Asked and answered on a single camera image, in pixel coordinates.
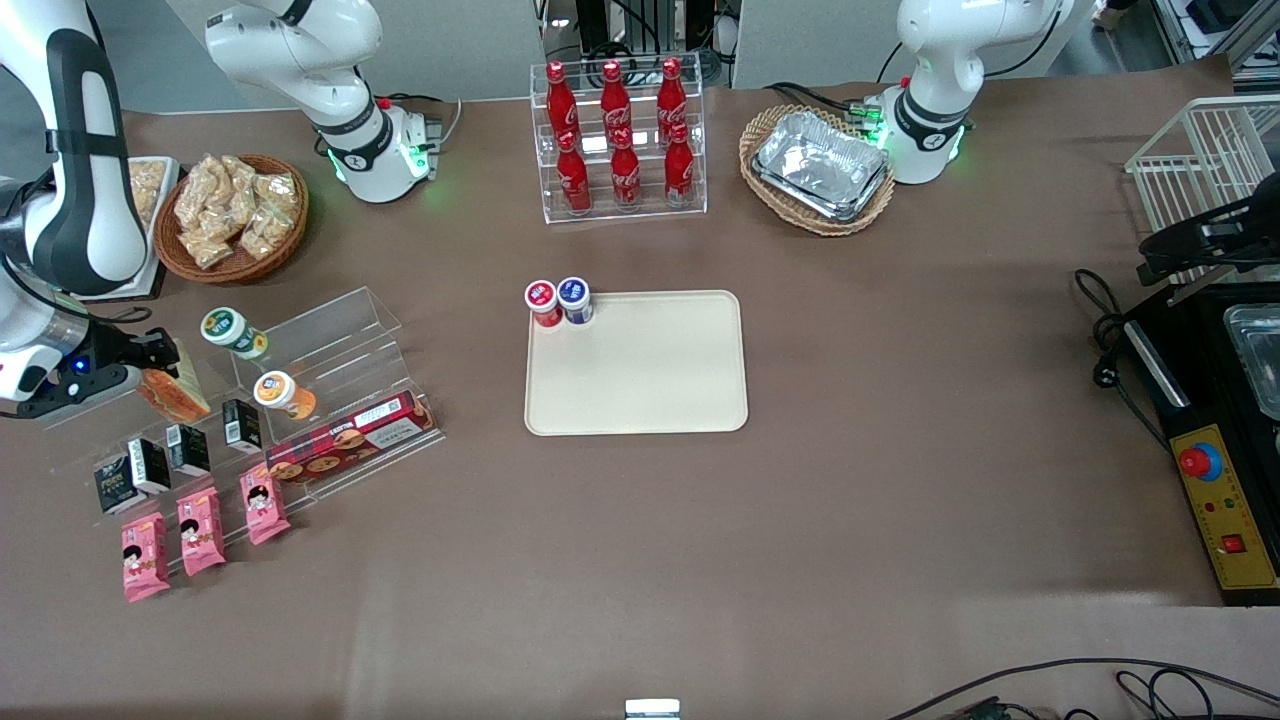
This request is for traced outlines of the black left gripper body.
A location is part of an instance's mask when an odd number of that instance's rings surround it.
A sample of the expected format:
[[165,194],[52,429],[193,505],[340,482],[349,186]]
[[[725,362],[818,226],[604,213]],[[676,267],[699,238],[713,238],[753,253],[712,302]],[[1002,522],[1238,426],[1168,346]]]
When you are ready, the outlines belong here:
[[1277,196],[1253,197],[1238,214],[1203,225],[1204,246],[1220,265],[1276,265],[1277,233]]

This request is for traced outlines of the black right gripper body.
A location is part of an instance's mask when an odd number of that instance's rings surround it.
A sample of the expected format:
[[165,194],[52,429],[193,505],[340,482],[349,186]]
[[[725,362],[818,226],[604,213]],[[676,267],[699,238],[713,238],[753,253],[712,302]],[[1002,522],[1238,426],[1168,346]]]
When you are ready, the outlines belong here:
[[84,338],[68,355],[68,372],[73,375],[93,374],[113,365],[147,369],[152,366],[148,341],[129,334],[113,324],[90,323]]

